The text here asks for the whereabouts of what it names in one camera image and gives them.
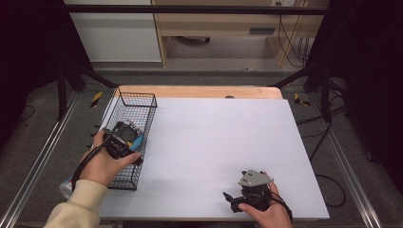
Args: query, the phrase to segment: cord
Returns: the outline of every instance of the cord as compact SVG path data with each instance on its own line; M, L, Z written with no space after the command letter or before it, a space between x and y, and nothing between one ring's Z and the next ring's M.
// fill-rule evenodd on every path
M337 98L343 99L343 96L342 96L342 95L337 95L337 96L333 97L333 98L329 101L329 103L332 103L332 101L334 101L334 100L337 99Z
M285 51L285 49L284 49L284 47L282 46L281 41L280 41L280 39L279 39L279 33L281 32L281 28L283 28L283 26L282 26L281 14L280 14L280 15L279 15L279 23L278 23L278 44L279 44L279 46L281 47L282 51L284 52L285 57L287 58L288 63L290 63L291 66L293 66L293 67L304 67L304 65L294 65L293 63L291 63L291 60L290 60L290 58L288 57L287 51ZM288 35L287 35L287 32L286 32L285 30L284 30L284 34L285 34L285 36L286 36L287 39L288 39ZM290 46L291 46L291 48L293 49L293 52L295 53L294 48L293 48L293 45L291 44L291 41L288 40L288 42L290 43Z
M331 113L336 115L336 114L338 114L338 113L340 113L340 112L342 112L342 111L345 111L345 110L344 110L345 108L346 108L346 105L343 105L343 106L338 107L338 108L336 108L335 110L331 111ZM309 118L309 119L299 120L299 121L296 121L296 123L297 123L297 125L300 125L300 124L307 124L307 123L309 123L309 122L315 121L315 120L320 119L320 118L322 118L322 117L323 117L323 115L320 115L320 116L316 116L316 117Z
M276 6L281 7L281 3L276 3ZM287 60L288 60L288 63L290 63L291 66L293 66L293 67L305 67L305 64L304 64L303 60L302 60L301 58L299 58L299 56L297 55L297 52L296 52L296 50L294 49L293 43L291 42L291 39L288 37L287 31L285 30L284 25L282 24L282 17L281 17L281 14L279 14L278 16L279 16L279 23L278 23L278 43L279 43L279 46L281 47L282 51L283 51L284 54L285 54L285 57L286 57ZM294 25L293 32L296 30L296 28L297 28L297 23ZM297 66L297 65L294 65L294 64L291 63L290 58L288 57L288 54L287 54L287 52L285 51L285 49L284 49L284 47L282 46L282 43L281 43L281 41L280 41L280 39L279 39L279 34L280 34L280 32L281 32L281 29L284 31L285 37L286 37L287 40L288 40L288 44L290 45L290 47L291 47L291 49L293 50L294 54L296 55L297 59L302 63L302 66Z
M92 158L95 157L95 155L97 155L102 147L104 146L104 143L102 143L99 146L95 146L91 152L89 152L85 158L83 158L83 160L80 162L80 164L78 165L77 169L74 172L73 178L71 179L71 189L72 191L74 191L75 186L76 186L76 182L78 179L80 179L81 173L83 172L84 168L86 167L86 165L89 163L89 161L92 160Z
M346 204L346 201L347 201L346 191L344 190L344 188L341 186L341 184L339 182L337 182L335 179L333 179L331 177L321 175L321 174L315 174L315 177L323 178L323 179L326 179L326 180L329 180L329 181L335 183L338 186L338 188L341 190L341 193L343 194L343 199L341 200L341 203L339 203L339 204L330 204L330 203L325 201L325 204L327 206L333 207L333 208L340 208L340 207L344 206L344 204Z
M279 203L281 206L283 206L285 208L285 210L287 211L288 217L290 218L291 221L293 221L293 212L291 211L291 209L287 206L287 204L285 203L284 199L282 199L281 196L279 196L278 194L270 191L271 194L277 196L279 199L276 198L271 198L272 201L275 201L277 203Z
M323 140L325 139L327 133L329 132L331 125L332 125L332 122L329 123L329 125L327 126L327 128L325 130L325 133L323 134L322 138L320 138L320 141L317 143L317 147L315 148L315 150L312 153L311 157L309 157L309 162L312 161L312 159L314 158L314 155L317 153L317 150L319 149L319 147L322 144Z
M301 136L301 138L302 138L302 139L304 139L304 138L313 138L313 137L316 137L316 136L319 136L319 135L325 133L325 131L326 131L326 129L324 129L323 131L321 131L321 132L319 132L319 133L317 133L317 134L315 134L315 135Z
M304 39L303 37L299 38L297 53L298 53L298 58L302 61L302 63L304 65L306 65L306 62L308 61L308 56L309 56L308 55L309 37L305 38L305 47L304 47L304 50L302 53L301 51L302 51L303 39Z
M32 106L32 105L26 105L26 107L32 108L32 112L29 114L28 117L26 117L26 118L23 119L23 120L20 120L19 123L24 122L24 121L26 121L27 119L31 118L31 117L33 116L33 114L35 113L35 111L36 111L36 110L35 110L35 107Z

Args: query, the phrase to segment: white board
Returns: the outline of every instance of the white board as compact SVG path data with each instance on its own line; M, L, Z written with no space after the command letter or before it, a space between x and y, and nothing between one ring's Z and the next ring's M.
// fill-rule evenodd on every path
M329 217L286 100L157 103L138 190L111 190L101 218L248 220L233 213L222 194L239 197L238 180L248 169L275 179L295 219Z

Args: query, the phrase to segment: wire mesh basket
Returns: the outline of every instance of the wire mesh basket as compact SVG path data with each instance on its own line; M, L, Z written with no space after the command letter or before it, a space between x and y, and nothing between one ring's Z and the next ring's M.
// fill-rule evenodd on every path
M117 122L124 122L125 124L133 122L140 127L144 132L143 140L135 151L141 152L143 154L142 159L144 159L148 133L156 108L157 100L154 94L120 92L106 128L112 129ZM142 164L130 164L115 177L109 188L137 190L142 166Z

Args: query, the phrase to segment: metal frame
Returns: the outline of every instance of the metal frame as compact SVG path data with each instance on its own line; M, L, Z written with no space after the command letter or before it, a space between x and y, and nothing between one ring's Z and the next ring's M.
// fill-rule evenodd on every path
M149 5L45 5L42 10L86 13L207 13L207 14L278 14L330 15L347 13L345 9L295 7L238 7L238 6L149 6Z
M80 92L72 92L72 96L68 102L68 109L64 118L56 123L53 127L52 132L50 133L47 142L42 148L41 152L38 155L38 158L35 161L35 164L30 169L24 183L22 184L20 190L12 201L6 213L1 217L0 227L1 228L9 228L13 227L18 217L20 216L22 210L24 209L27 200L32 193L32 190L39 180L42 171L45 168L45 165L48 162L48 158L51 156L53 149L56 143L59 141L60 136L65 129L65 126L71 116L71 113L74 110L74 107L78 101L80 96Z
M310 101L312 102L315 111L318 115L320 115L320 105L319 105L319 98L317 95L313 95L312 93L308 94ZM321 124L325 129L327 124L326 121L321 119ZM358 208L359 213L362 216L365 224L369 228L380 228L382 227L380 220L371 205L370 200L367 197L367 194L364 191L361 183L359 182L358 177L355 174L353 167L350 165L349 161L347 160L345 153L337 140L335 132L332 128L329 129L328 133L329 145L332 148L332 152L335 156L336 162L338 167L340 168L341 174L344 177L344 180L347 183L347 186L350 189L350 193L355 200L355 205Z

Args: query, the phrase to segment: white cabinet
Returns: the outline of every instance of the white cabinet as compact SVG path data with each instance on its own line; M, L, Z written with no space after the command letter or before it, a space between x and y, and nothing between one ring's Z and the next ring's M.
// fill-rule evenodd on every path
M149 0L65 0L66 4L151 5ZM71 13L91 62L160 62L152 13Z

